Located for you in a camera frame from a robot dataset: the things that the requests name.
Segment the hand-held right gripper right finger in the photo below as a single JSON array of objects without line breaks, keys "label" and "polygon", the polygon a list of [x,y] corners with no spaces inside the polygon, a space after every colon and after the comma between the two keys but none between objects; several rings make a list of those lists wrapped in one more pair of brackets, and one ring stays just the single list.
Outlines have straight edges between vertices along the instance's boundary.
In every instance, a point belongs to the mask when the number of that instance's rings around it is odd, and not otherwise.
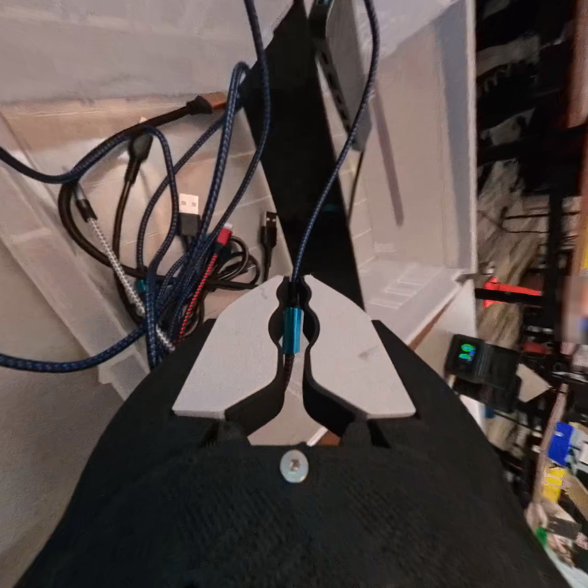
[{"label": "hand-held right gripper right finger", "polygon": [[317,278],[302,278],[306,412],[342,437],[354,422],[412,417],[416,408],[369,315]]}]

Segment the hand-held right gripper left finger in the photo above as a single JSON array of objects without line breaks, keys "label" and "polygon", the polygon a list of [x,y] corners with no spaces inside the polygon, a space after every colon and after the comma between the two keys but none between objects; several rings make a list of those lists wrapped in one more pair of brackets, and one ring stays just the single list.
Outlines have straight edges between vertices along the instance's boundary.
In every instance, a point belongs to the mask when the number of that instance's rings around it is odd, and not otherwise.
[{"label": "hand-held right gripper left finger", "polygon": [[227,306],[212,322],[173,405],[175,414],[233,422],[246,435],[277,416],[284,403],[283,309],[283,276]]}]

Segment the clear plastic bin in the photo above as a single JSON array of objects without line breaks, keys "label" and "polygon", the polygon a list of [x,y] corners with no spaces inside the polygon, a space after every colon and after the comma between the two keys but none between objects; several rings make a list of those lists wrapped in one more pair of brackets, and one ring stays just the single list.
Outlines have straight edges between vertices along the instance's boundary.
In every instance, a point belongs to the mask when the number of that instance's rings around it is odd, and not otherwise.
[{"label": "clear plastic bin", "polygon": [[[216,288],[226,224],[241,257],[262,265],[261,225],[276,212],[261,157],[269,135],[265,49],[294,1],[1,1],[1,367],[94,370],[127,398],[187,338],[195,292]],[[373,1],[380,30],[376,83],[339,172],[364,309],[405,342],[475,268],[475,92],[472,1]],[[313,1],[303,1],[307,24]],[[318,58],[338,158],[343,128]],[[151,149],[130,190],[112,251],[128,166],[122,142],[79,180],[71,212],[107,255],[103,266],[69,237],[57,200],[65,173],[120,130],[222,93],[211,115],[147,127]],[[171,180],[152,212],[136,268],[144,209],[174,166],[221,127]],[[199,199],[186,250],[179,195]],[[293,270],[277,215],[269,277]]]}]

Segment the black cable copper plug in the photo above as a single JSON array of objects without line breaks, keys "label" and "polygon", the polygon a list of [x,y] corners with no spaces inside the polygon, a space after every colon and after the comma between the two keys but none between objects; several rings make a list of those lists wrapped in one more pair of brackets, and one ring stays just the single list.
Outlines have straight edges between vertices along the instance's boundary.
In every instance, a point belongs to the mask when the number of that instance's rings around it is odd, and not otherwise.
[{"label": "black cable copper plug", "polygon": [[[195,99],[188,101],[184,106],[174,111],[158,115],[144,122],[139,122],[129,128],[120,130],[113,136],[99,143],[80,162],[78,162],[71,172],[66,172],[66,179],[62,182],[59,190],[57,208],[63,228],[69,237],[92,259],[109,266],[107,255],[101,252],[80,232],[76,225],[71,212],[71,203],[74,196],[77,195],[76,189],[79,180],[93,165],[102,160],[107,154],[122,142],[128,143],[128,166],[123,181],[123,189],[117,203],[117,209],[114,216],[114,225],[112,232],[112,251],[119,254],[123,217],[128,203],[130,190],[138,177],[141,165],[149,155],[152,144],[152,136],[147,133],[146,128],[158,128],[187,116],[211,115],[216,111],[221,111],[226,107],[226,97],[222,93],[207,93],[198,95]],[[182,158],[174,166],[170,175],[167,175],[157,190],[154,192],[151,200],[147,203],[143,212],[143,217],[138,227],[136,238],[136,268],[122,265],[125,275],[134,278],[144,279],[146,276],[146,266],[143,262],[143,245],[152,212],[156,208],[160,197],[166,189],[171,188],[171,180],[175,179],[176,174],[187,164],[189,159],[200,149],[202,145],[221,127],[224,118],[219,118],[216,122],[201,136],[201,138],[190,147]]]}]

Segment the grey desk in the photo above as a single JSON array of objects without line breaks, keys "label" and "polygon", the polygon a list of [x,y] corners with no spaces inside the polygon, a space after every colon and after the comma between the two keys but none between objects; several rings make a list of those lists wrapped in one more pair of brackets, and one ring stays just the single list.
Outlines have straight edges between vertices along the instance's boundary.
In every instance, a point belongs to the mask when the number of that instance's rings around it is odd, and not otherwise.
[{"label": "grey desk", "polygon": [[[410,341],[437,373],[451,330],[476,335],[472,281]],[[323,429],[303,415],[297,359],[282,412],[256,445],[314,445]],[[100,435],[122,406],[94,371],[45,375],[1,368],[1,587],[13,587],[61,518]]]}]

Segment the small black display device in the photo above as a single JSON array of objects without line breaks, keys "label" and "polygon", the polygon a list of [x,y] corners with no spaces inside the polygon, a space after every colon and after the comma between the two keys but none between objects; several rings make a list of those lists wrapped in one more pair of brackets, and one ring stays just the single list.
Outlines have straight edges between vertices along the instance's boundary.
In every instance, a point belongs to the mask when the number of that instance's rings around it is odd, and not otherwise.
[{"label": "small black display device", "polygon": [[475,337],[454,334],[445,359],[445,374],[454,376],[453,389],[503,413],[514,411],[522,379],[519,353]]}]

